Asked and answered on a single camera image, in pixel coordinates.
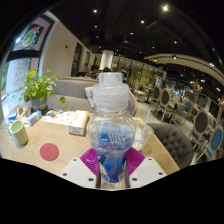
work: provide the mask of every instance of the column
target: column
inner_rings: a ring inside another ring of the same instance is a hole
[[[194,98],[194,102],[195,102],[195,103],[197,103],[197,101],[198,101],[198,96],[199,96],[199,92],[197,92],[197,95],[196,95],[195,98]]]
[[[114,52],[113,51],[108,51],[104,50],[102,57],[101,57],[101,62],[100,62],[100,70],[103,70],[105,67],[108,67],[111,69],[112,66],[112,61],[114,57]]]

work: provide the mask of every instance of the sofa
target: sofa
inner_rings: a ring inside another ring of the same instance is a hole
[[[85,88],[92,87],[97,84],[98,80],[87,79],[81,77],[59,77],[56,81],[56,95],[48,96],[48,108],[59,109],[64,111],[86,110],[93,113],[95,109],[91,108],[90,103],[86,97]],[[66,103],[61,104],[59,98],[64,96]],[[137,112],[137,101],[133,94],[129,91],[129,101],[127,110],[132,116]]]
[[[148,123],[180,169],[190,166],[194,149],[189,139],[172,124]]]

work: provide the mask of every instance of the ceiling light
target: ceiling light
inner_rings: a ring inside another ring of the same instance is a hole
[[[168,6],[165,5],[165,6],[163,7],[163,10],[164,10],[164,11],[168,11]]]

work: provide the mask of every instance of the coaster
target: coaster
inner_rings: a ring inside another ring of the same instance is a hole
[[[58,147],[52,143],[44,144],[40,148],[40,155],[47,161],[55,160],[59,155]]]

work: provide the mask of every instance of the green mug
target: green mug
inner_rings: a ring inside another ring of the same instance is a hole
[[[22,121],[15,121],[8,132],[21,146],[25,145],[29,140],[26,128]]]

